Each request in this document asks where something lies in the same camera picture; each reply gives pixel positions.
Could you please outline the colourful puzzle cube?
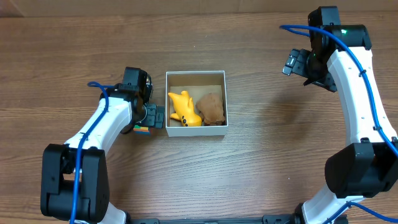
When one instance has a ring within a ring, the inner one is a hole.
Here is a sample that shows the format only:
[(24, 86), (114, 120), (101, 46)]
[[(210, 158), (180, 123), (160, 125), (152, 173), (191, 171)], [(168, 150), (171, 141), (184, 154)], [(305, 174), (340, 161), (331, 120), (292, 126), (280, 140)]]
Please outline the colourful puzzle cube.
[(135, 125), (133, 131), (137, 134), (151, 135), (151, 128)]

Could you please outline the orange rubber animal toy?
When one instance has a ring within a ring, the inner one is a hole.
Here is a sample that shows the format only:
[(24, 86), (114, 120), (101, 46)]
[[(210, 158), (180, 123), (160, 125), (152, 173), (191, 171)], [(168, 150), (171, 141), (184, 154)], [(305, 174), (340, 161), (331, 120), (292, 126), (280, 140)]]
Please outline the orange rubber animal toy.
[(202, 118), (196, 114), (193, 98), (188, 91), (184, 90), (181, 94), (168, 93), (172, 100), (175, 112), (170, 115), (172, 119), (180, 121), (183, 127), (195, 127), (202, 125)]

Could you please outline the white cardboard box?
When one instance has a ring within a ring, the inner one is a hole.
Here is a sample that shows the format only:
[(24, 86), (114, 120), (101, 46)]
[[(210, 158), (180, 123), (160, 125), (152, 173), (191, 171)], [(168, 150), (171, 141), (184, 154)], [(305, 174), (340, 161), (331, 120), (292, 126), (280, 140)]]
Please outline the white cardboard box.
[[(223, 101), (224, 116), (226, 121), (221, 126), (205, 126), (203, 120), (201, 126), (183, 127), (180, 121), (172, 119), (170, 115), (175, 112), (172, 100), (168, 93), (181, 94), (188, 91), (193, 98), (195, 112), (197, 101), (206, 94), (217, 93)], [(183, 71), (167, 72), (165, 75), (165, 128), (170, 137), (188, 136), (224, 136), (228, 130), (228, 104), (226, 99), (225, 71)]]

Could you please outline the brown plush hamster toy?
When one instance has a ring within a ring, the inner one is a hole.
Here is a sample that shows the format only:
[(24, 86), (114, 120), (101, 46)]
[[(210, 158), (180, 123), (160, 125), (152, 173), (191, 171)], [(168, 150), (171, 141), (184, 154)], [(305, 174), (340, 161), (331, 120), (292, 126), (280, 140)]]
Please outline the brown plush hamster toy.
[(226, 121), (223, 101), (217, 93), (209, 93), (201, 97), (196, 103), (196, 108), (205, 126), (221, 126)]

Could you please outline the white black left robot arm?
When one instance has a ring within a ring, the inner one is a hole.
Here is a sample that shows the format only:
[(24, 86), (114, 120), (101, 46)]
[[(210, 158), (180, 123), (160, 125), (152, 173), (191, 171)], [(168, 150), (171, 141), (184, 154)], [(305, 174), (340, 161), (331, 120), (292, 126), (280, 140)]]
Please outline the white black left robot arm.
[(110, 201), (106, 155), (119, 134), (150, 134), (164, 126), (165, 108), (150, 103), (150, 75), (126, 67), (115, 85), (99, 88), (98, 107), (64, 144), (49, 144), (42, 156), (40, 210), (70, 223), (130, 223), (128, 212)]

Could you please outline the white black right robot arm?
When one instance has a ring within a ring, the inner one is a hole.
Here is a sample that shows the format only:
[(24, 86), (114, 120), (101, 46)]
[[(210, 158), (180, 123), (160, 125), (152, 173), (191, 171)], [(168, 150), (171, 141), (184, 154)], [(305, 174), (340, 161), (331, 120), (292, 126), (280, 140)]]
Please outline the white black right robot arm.
[(277, 223), (346, 223), (345, 211), (366, 198), (387, 192), (397, 181), (397, 133), (382, 105), (373, 73), (367, 28), (343, 25), (338, 8), (321, 6), (308, 23), (284, 29), (310, 39), (310, 50), (293, 49), (283, 67), (286, 75), (304, 77), (339, 95), (346, 126), (346, 146), (325, 164), (325, 185), (291, 215)]

